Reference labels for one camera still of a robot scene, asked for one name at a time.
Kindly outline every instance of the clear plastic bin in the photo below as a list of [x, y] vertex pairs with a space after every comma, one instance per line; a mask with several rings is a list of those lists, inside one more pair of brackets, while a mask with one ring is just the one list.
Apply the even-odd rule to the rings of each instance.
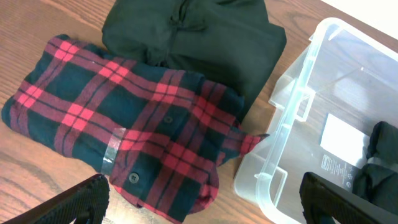
[[[397, 53], [335, 18], [322, 21], [310, 40], [269, 100], [277, 108], [270, 136], [244, 157], [234, 180], [236, 193], [275, 223], [305, 223], [305, 172], [352, 187], [350, 164], [320, 146], [329, 114], [368, 136], [379, 121], [398, 127]], [[339, 167], [325, 168], [335, 159]]]

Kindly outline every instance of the shirt button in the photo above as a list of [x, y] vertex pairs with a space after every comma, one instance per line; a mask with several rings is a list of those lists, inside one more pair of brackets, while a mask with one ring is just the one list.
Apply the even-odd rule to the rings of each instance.
[[170, 117], [170, 116], [166, 116], [166, 117], [163, 119], [163, 121], [164, 121], [166, 124], [170, 124], [171, 122], [173, 122], [173, 118]]
[[138, 180], [139, 180], [138, 174], [135, 173], [135, 172], [131, 173], [130, 176], [129, 176], [129, 180], [130, 180], [130, 183], [132, 183], [132, 184], [137, 183]]

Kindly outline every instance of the red and green plaid shirt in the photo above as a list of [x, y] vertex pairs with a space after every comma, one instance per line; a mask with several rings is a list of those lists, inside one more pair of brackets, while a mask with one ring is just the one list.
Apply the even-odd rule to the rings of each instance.
[[93, 44], [52, 38], [2, 109], [13, 130], [100, 172], [125, 129], [109, 181], [129, 202], [181, 223], [218, 191], [216, 166], [263, 136], [236, 125], [243, 99], [202, 74], [151, 67]]

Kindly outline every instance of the wooden table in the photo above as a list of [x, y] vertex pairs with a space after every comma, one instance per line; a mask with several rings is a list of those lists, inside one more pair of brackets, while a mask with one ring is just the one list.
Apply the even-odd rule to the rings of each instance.
[[[101, 43], [101, 28], [114, 0], [0, 1], [0, 105], [16, 92], [34, 68], [46, 42], [61, 33]], [[252, 106], [243, 128], [263, 133], [274, 113], [268, 104], [277, 79], [310, 43], [317, 24], [339, 17], [398, 52], [398, 41], [320, 0], [266, 0], [269, 20], [285, 27], [287, 45], [270, 80]], [[15, 217], [92, 176], [85, 163], [67, 159], [12, 132], [0, 123], [0, 222]], [[234, 194], [240, 160], [218, 168], [220, 192], [206, 210], [185, 223], [268, 223], [260, 209]], [[136, 209], [111, 188], [104, 223], [168, 223], [146, 209]]]

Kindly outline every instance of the drawstring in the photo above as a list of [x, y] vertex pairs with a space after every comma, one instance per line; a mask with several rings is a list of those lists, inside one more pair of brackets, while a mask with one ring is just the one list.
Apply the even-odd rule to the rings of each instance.
[[175, 37], [177, 32], [182, 31], [202, 31], [207, 28], [206, 22], [202, 20], [193, 20], [187, 22], [186, 15], [187, 9], [193, 0], [182, 0], [180, 4], [176, 4], [174, 12], [170, 17], [170, 26], [172, 27], [172, 35], [169, 39], [169, 44], [167, 45], [166, 53], [164, 58], [156, 63], [156, 66], [167, 67], [166, 59], [169, 57], [170, 51], [173, 48]]

